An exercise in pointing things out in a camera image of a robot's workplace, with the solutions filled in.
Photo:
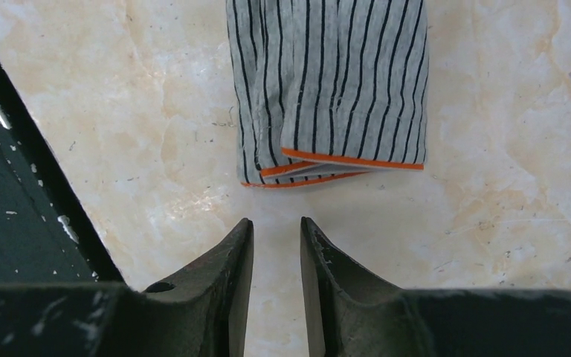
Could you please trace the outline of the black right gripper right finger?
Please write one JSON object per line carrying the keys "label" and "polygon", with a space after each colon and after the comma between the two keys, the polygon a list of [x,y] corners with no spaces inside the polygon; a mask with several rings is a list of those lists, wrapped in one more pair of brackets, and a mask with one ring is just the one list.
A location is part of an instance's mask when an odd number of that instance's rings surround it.
{"label": "black right gripper right finger", "polygon": [[311,356],[571,356],[571,291],[403,289],[300,222]]}

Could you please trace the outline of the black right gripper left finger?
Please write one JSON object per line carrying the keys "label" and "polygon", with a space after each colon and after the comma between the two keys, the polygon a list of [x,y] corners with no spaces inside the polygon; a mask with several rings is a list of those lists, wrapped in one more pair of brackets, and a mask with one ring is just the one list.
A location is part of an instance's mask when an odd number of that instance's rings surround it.
{"label": "black right gripper left finger", "polygon": [[242,356],[254,226],[137,292],[126,284],[0,284],[0,356]]}

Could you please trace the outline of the grey striped underwear orange trim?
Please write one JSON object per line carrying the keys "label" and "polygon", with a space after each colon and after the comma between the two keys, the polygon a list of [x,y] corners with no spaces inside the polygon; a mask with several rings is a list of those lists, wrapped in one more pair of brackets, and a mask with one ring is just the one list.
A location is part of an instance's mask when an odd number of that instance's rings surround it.
{"label": "grey striped underwear orange trim", "polygon": [[423,169],[423,1],[228,1],[226,15],[243,185]]}

